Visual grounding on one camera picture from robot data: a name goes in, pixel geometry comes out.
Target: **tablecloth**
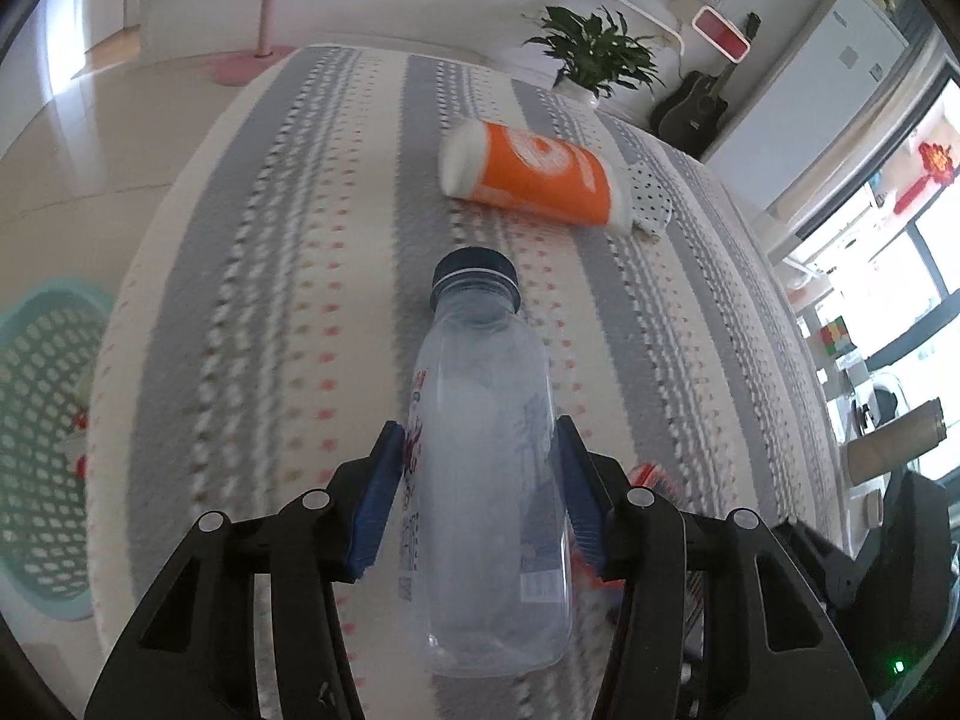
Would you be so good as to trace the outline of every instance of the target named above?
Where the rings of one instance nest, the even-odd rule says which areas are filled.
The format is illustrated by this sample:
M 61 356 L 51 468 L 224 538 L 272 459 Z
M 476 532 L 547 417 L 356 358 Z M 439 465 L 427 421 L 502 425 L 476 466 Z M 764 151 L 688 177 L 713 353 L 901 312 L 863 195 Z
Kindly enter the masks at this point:
M 437 155 L 459 117 L 642 164 L 674 218 L 658 241 L 445 199 Z M 558 410 L 626 469 L 651 461 L 685 507 L 793 514 L 834 541 L 837 448 L 769 264 L 703 165 L 602 113 L 489 69 L 385 50 L 301 50 L 251 84 L 161 204 L 98 362 L 88 537 L 111 645 L 194 520 L 277 511 L 403 420 L 435 264 L 487 245 L 517 265 Z M 403 638 L 397 522 L 338 586 L 371 718 L 589 716 L 613 630 L 587 586 L 557 666 L 432 678 Z M 258 584 L 261 670 L 269 664 Z M 265 716 L 277 717 L 263 680 Z

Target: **clear plastic bottle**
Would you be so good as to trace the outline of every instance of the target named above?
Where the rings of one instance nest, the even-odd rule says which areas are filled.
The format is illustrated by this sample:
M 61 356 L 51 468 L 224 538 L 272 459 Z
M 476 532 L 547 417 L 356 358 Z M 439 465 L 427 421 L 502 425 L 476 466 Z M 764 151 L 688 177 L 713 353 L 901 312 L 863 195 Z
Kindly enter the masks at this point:
M 546 350 L 517 317 L 502 254 L 462 248 L 433 281 L 407 426 L 400 595 L 435 673 L 521 674 L 558 661 L 570 635 Z

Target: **guitar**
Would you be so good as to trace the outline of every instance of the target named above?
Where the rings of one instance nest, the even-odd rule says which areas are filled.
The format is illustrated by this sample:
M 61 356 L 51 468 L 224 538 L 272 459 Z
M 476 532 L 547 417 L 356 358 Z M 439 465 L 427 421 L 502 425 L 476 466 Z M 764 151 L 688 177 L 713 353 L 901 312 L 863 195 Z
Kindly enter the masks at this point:
M 747 16 L 744 35 L 747 40 L 757 37 L 760 30 L 760 16 L 751 13 Z M 719 77 L 708 76 L 699 71 L 690 71 L 680 89 L 658 105 L 650 117 L 650 127 L 656 136 L 670 146 L 699 159 L 717 137 L 717 124 L 727 112 L 726 100 L 720 97 L 727 85 L 736 64 L 730 66 Z

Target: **laundry basket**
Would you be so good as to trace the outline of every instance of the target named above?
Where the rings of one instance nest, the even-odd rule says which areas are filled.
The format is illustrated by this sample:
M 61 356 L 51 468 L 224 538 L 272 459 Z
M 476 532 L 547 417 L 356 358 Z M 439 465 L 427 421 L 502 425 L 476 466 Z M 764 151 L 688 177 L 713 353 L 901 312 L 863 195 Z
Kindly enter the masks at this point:
M 79 407 L 73 386 L 92 362 L 112 302 L 59 281 L 0 323 L 0 570 L 34 607 L 90 616 L 83 480 L 59 443 Z

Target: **refrigerator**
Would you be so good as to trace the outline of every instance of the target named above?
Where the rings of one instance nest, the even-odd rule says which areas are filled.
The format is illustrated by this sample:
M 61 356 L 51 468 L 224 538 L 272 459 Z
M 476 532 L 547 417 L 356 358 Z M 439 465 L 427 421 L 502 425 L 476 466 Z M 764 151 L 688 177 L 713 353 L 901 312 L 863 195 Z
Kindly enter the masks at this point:
M 906 47 L 872 1 L 824 0 L 703 161 L 755 217 L 850 124 Z

